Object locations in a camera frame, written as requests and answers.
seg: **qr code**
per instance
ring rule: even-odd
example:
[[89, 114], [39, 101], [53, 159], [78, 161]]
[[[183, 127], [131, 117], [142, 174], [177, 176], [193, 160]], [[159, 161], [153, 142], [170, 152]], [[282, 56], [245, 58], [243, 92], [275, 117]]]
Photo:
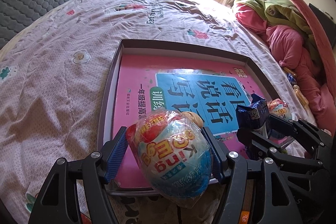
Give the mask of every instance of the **qr code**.
[[249, 111], [250, 117], [252, 120], [256, 120], [260, 118], [259, 111], [257, 108], [254, 108], [253, 110]]

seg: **blue gripper pad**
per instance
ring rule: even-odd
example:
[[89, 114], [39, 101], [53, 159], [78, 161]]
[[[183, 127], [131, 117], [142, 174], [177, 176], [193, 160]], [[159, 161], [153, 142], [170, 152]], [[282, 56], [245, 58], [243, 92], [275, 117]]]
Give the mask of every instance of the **blue gripper pad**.
[[106, 142], [100, 150], [102, 158], [99, 177], [103, 178], [105, 184], [108, 184], [116, 177], [121, 161], [126, 153], [128, 147], [126, 129], [126, 127], [121, 127], [113, 140]]
[[226, 154], [229, 153], [229, 150], [224, 144], [219, 144], [208, 127], [202, 128], [201, 132], [211, 147], [213, 155], [212, 175], [220, 184], [223, 184], [225, 181], [224, 172], [228, 168]]

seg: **pink floral bed sheet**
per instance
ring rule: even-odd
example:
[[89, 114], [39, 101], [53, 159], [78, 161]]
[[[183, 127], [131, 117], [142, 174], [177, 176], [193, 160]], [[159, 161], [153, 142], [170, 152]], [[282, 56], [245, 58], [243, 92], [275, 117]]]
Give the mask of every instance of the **pink floral bed sheet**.
[[[0, 51], [0, 198], [19, 224], [59, 157], [95, 150], [100, 104], [121, 39], [156, 39], [247, 55], [297, 117], [314, 123], [268, 48], [212, 0], [70, 0]], [[298, 144], [289, 148], [303, 156]], [[78, 184], [84, 223], [90, 223]]]

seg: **pink book cover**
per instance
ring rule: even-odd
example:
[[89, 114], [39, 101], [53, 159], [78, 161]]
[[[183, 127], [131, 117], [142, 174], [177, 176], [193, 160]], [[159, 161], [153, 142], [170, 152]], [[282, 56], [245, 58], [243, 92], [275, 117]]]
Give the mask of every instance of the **pink book cover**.
[[[215, 138], [248, 158], [237, 137], [235, 109], [249, 105], [250, 94], [264, 97], [243, 66], [199, 59], [123, 55], [121, 60], [113, 136], [152, 110], [192, 111]], [[128, 147], [115, 182], [121, 188], [150, 187]]]

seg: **pink blanket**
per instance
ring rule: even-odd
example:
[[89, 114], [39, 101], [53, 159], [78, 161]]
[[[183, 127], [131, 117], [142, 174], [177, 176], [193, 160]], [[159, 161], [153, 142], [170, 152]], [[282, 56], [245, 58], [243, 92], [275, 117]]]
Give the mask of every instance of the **pink blanket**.
[[303, 0], [292, 0], [306, 18], [315, 37], [326, 74], [325, 83], [315, 78], [320, 70], [313, 64], [308, 51], [303, 47], [302, 36], [291, 27], [267, 26], [259, 15], [250, 7], [237, 4], [234, 8], [237, 20], [249, 30], [258, 34], [269, 46], [274, 59], [281, 67], [294, 70], [303, 95], [309, 101], [309, 107], [318, 126], [328, 129], [334, 135], [336, 130], [336, 64], [329, 40], [315, 14]]

